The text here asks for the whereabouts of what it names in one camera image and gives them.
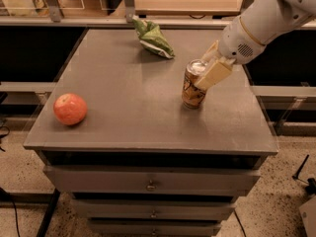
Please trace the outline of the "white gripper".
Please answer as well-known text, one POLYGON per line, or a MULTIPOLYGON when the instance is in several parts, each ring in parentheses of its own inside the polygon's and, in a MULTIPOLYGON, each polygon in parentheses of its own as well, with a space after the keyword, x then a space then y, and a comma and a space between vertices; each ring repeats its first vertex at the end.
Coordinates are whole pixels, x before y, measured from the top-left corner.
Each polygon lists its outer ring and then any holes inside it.
POLYGON ((259 56, 266 47, 259 43, 248 31, 240 16, 236 17, 201 57, 209 63, 195 82, 195 86, 207 91, 210 87, 227 78, 232 73, 232 65, 224 62, 220 54, 234 59, 237 64, 247 64, 259 56))

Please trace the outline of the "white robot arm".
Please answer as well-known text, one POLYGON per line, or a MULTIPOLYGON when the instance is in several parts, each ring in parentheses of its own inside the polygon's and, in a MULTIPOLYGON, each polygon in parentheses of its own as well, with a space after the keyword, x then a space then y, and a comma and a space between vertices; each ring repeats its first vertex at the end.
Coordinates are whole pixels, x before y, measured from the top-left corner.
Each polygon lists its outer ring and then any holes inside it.
POLYGON ((310 22, 316 0, 256 0, 225 27, 203 55, 206 68, 195 86, 207 90, 228 77, 235 64, 247 64, 277 37, 310 22))

